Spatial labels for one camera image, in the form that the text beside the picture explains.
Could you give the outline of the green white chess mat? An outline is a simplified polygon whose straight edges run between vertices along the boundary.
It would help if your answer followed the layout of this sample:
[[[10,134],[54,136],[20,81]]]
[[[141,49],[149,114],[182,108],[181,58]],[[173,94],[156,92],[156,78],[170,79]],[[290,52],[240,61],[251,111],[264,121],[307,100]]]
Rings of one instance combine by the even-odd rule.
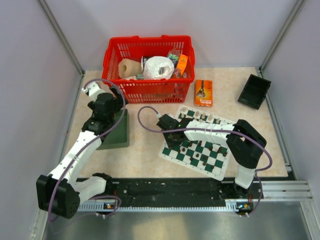
[[[191,118],[200,122],[219,124],[221,126],[235,124],[232,120],[221,118],[187,105],[181,105],[175,114],[175,119],[178,121],[182,118]],[[228,162],[232,154],[227,144],[217,140],[214,142],[203,140],[190,142],[189,140],[184,140],[181,145],[174,148],[169,148],[164,141],[158,155],[172,163],[179,164],[217,181],[222,181],[225,178]]]

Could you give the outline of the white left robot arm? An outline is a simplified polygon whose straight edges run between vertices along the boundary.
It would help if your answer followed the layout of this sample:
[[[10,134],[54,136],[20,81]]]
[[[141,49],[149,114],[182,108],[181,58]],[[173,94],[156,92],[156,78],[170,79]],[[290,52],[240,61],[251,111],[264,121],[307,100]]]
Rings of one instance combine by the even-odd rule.
[[[70,219],[79,206],[92,197],[100,195],[106,199],[113,194],[114,187],[107,182],[106,174],[94,174],[77,182],[91,155],[119,125],[116,114],[125,114],[128,102],[123,92],[114,83],[109,89],[109,92],[103,90],[96,79],[83,86],[82,91],[91,99],[88,107],[92,114],[63,160],[48,175],[40,175],[36,180],[38,207],[48,215]]]

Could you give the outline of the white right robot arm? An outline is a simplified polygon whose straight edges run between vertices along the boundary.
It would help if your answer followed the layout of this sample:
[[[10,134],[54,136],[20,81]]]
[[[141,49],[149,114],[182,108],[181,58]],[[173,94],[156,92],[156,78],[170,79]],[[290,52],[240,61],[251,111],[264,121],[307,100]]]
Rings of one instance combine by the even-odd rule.
[[[180,147],[183,141],[202,141],[228,148],[239,164],[233,185],[234,194],[245,198],[251,193],[255,171],[267,141],[246,120],[220,125],[190,118],[178,121],[165,114],[156,125],[162,130],[169,149]]]

